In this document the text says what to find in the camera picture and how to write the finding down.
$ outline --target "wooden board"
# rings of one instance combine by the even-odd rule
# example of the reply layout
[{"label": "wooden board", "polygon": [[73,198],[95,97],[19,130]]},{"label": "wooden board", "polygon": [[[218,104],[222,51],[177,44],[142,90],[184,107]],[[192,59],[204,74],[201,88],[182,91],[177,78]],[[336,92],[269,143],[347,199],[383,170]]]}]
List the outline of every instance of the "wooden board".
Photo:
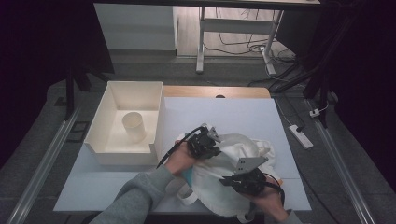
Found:
[{"label": "wooden board", "polygon": [[163,86],[163,92],[165,97],[271,98],[267,89],[252,87]]}]

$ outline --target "white wall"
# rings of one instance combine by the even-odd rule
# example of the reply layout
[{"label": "white wall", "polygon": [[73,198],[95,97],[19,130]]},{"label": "white wall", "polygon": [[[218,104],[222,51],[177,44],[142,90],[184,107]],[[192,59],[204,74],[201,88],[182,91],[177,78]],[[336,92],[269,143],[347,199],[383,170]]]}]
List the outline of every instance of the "white wall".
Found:
[{"label": "white wall", "polygon": [[94,4],[108,49],[175,50],[173,7]]}]

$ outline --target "black cable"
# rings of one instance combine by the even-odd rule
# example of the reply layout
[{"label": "black cable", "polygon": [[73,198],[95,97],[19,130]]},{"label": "black cable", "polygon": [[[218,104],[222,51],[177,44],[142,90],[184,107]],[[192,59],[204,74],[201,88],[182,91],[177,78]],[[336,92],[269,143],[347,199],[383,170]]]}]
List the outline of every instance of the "black cable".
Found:
[{"label": "black cable", "polygon": [[290,50],[290,49],[282,49],[282,50],[277,54],[277,56],[279,56],[280,53],[285,52],[286,50]]},{"label": "black cable", "polygon": [[[278,77],[276,77],[276,78],[283,79],[285,76],[287,76],[288,74],[290,74],[295,68],[297,68],[297,66],[298,66],[297,63],[292,64],[290,67],[288,67],[288,69],[286,69],[286,71],[284,71],[282,74],[280,74],[280,75],[279,75]],[[271,92],[271,88],[273,88],[273,86],[274,86],[278,81],[279,81],[279,80],[276,79],[276,81],[275,81],[273,84],[271,84],[270,87],[268,87],[268,91],[269,91],[269,92]]]},{"label": "black cable", "polygon": [[198,130],[202,130],[204,129],[204,127],[200,126],[194,130],[192,130],[190,133],[186,134],[179,142],[177,142],[176,144],[173,145],[173,147],[171,149],[169,149],[168,152],[166,152],[166,154],[163,156],[163,158],[161,159],[161,161],[158,163],[157,168],[160,167],[165,161],[166,159],[169,158],[169,156],[175,152],[175,150],[180,147],[180,145],[186,141],[187,138],[189,138],[193,133],[195,133]]},{"label": "black cable", "polygon": [[264,185],[267,186],[267,187],[276,189],[276,190],[280,193],[280,200],[281,200],[281,202],[282,202],[282,205],[284,205],[284,204],[285,204],[285,191],[280,187],[279,182],[278,182],[278,181],[276,180],[276,178],[273,177],[272,175],[267,174],[267,173],[263,173],[263,174],[264,174],[264,175],[268,175],[268,176],[270,176],[271,178],[273,178],[273,179],[275,180],[275,182],[277,183],[277,185],[272,184],[272,183],[268,183],[268,182],[265,182]]},{"label": "black cable", "polygon": [[302,110],[302,111],[297,112],[297,113],[285,114],[285,115],[283,115],[283,116],[285,116],[285,117],[294,117],[294,116],[296,116],[296,115],[301,115],[301,114],[303,114],[303,113],[308,113],[309,111],[310,111],[310,110]]},{"label": "black cable", "polygon": [[281,51],[277,54],[277,56],[275,56],[274,53],[273,53],[273,51],[270,50],[270,52],[271,52],[271,54],[272,54],[272,57],[271,57],[271,58],[272,58],[276,63],[279,63],[279,64],[284,64],[284,63],[296,63],[297,61],[296,61],[295,58],[288,58],[288,57],[285,57],[285,58],[287,59],[287,60],[285,60],[284,58],[282,58],[282,57],[279,56],[281,52],[284,52],[284,51],[286,51],[286,50],[289,50],[289,49],[283,49],[283,50],[281,50]]},{"label": "black cable", "polygon": [[296,108],[294,108],[294,106],[291,104],[291,101],[289,100],[289,97],[285,94],[285,92],[282,92],[283,96],[286,98],[286,100],[288,101],[288,103],[290,104],[291,108],[294,110],[295,115],[297,116],[297,118],[300,120],[300,122],[303,124],[302,126],[298,126],[298,128],[300,130],[302,130],[305,127],[305,122],[303,121],[303,119],[300,117],[299,113],[297,112]]},{"label": "black cable", "polygon": [[282,114],[282,116],[283,116],[283,118],[285,118],[285,120],[288,122],[288,124],[291,126],[291,125],[293,125],[291,122],[290,122],[290,120],[288,120],[288,118],[286,118],[286,116],[284,116],[284,113],[283,113],[283,110],[282,110],[282,108],[280,107],[280,104],[279,104],[279,101],[277,100],[277,92],[276,92],[276,90],[277,90],[277,87],[276,87],[276,89],[275,89],[275,103],[276,103],[276,108],[279,110],[279,112],[280,112],[280,114]]},{"label": "black cable", "polygon": [[244,18],[244,20],[248,19],[248,15],[250,14],[250,10],[251,10],[250,8],[249,8],[249,9],[245,9],[245,10],[241,13],[241,16],[244,15],[244,14],[247,14],[246,17]]},{"label": "black cable", "polygon": [[[218,17],[221,18],[221,15],[218,16],[218,8],[216,7],[216,18],[218,18]],[[259,9],[257,10],[257,13],[256,13],[256,20],[258,19],[258,17],[259,17]],[[220,42],[221,42],[223,45],[240,45],[240,44],[247,44],[247,47],[248,47],[248,45],[249,45],[250,43],[257,43],[257,42],[263,42],[263,41],[268,40],[268,39],[263,39],[263,40],[253,40],[253,41],[251,41],[251,38],[252,38],[252,37],[253,37],[253,35],[250,35],[249,41],[234,42],[234,43],[225,43],[225,42],[222,40],[221,33],[219,33],[219,39],[220,39]]]},{"label": "black cable", "polygon": [[[286,71],[284,71],[282,74],[276,76],[276,78],[283,78],[286,74],[289,74],[292,70],[294,70],[294,68],[297,66],[298,64],[295,63],[293,65],[291,65],[288,69],[286,69]],[[259,80],[252,80],[250,81],[247,86],[251,87],[252,84],[254,83],[262,83],[262,82],[266,82],[266,81],[271,81],[274,80],[273,77],[268,77],[268,78],[264,78],[264,79],[259,79]],[[271,88],[275,85],[275,83],[277,83],[277,80],[268,88],[268,91],[271,90]]]},{"label": "black cable", "polygon": [[332,219],[335,221],[335,223],[340,224],[340,222],[337,220],[337,218],[335,218],[335,216],[332,214],[332,212],[329,210],[329,208],[326,206],[326,204],[324,204],[324,202],[319,198],[319,196],[317,195],[317,193],[314,191],[314,189],[312,188],[311,184],[309,184],[308,180],[306,179],[305,175],[303,174],[303,172],[301,172],[300,167],[298,166],[297,162],[296,162],[296,167],[298,172],[300,173],[301,177],[303,178],[303,180],[305,181],[306,185],[311,189],[312,193],[315,195],[315,197],[318,199],[319,203],[323,206],[323,208],[329,213],[329,215],[332,217]]},{"label": "black cable", "polygon": [[222,49],[210,49],[210,48],[208,48],[208,47],[205,45],[205,43],[203,43],[203,44],[204,44],[204,47],[205,47],[206,49],[208,49],[208,50],[219,51],[219,52],[228,53],[228,54],[232,54],[232,55],[241,55],[241,54],[247,54],[247,53],[250,53],[250,52],[257,52],[257,51],[249,50],[249,51],[245,51],[245,52],[234,53],[234,52],[229,52],[229,51],[222,50]]},{"label": "black cable", "polygon": [[264,44],[260,44],[260,45],[252,45],[250,46],[248,49],[251,52],[256,52],[256,53],[262,53],[264,51],[264,49],[260,49],[261,47],[265,47]]}]

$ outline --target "metal rail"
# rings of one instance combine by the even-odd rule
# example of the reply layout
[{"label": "metal rail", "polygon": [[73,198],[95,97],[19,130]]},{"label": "metal rail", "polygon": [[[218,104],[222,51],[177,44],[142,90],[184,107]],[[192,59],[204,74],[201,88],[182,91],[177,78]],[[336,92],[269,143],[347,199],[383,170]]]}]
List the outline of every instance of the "metal rail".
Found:
[{"label": "metal rail", "polygon": [[328,129],[325,129],[319,119],[315,119],[315,125],[317,126],[320,137],[327,148],[329,156],[332,160],[332,163],[337,171],[340,179],[346,189],[347,194],[352,201],[352,204],[356,210],[356,213],[363,224],[375,224],[374,217],[361,195],[361,191],[358,186],[355,184],[355,181],[352,178],[351,173],[347,169],[347,166],[342,158],[340,151],[335,144],[334,140],[332,140],[332,136],[329,133]]},{"label": "metal rail", "polygon": [[84,101],[85,95],[83,94],[82,99],[79,101],[79,104],[76,110],[70,116],[70,119],[64,120],[62,122],[61,127],[58,129],[58,132],[52,139],[52,142],[50,143],[46,154],[44,155],[37,169],[35,170],[32,179],[24,190],[20,200],[14,208],[14,211],[11,213],[7,224],[22,224],[27,218],[39,191],[43,187],[44,182],[46,181],[47,176],[50,173],[50,169],[52,168],[53,163],[55,163],[55,160],[58,157],[62,146],[64,145],[64,141],[66,140],[67,135],[69,134],[75,120],[77,119],[77,116],[81,107],[83,106]]}]

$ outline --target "gray sleeve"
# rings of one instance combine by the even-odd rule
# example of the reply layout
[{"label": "gray sleeve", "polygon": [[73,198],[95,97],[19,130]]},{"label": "gray sleeve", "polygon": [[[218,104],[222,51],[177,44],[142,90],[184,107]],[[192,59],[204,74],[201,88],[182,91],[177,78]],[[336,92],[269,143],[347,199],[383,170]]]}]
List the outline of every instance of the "gray sleeve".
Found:
[{"label": "gray sleeve", "polygon": [[279,222],[280,224],[303,224],[301,220],[296,216],[294,211],[290,210],[288,219],[286,219],[283,222]]},{"label": "gray sleeve", "polygon": [[149,210],[158,205],[173,178],[164,166],[149,175],[137,175],[121,188],[114,203],[91,223],[144,223]]}]

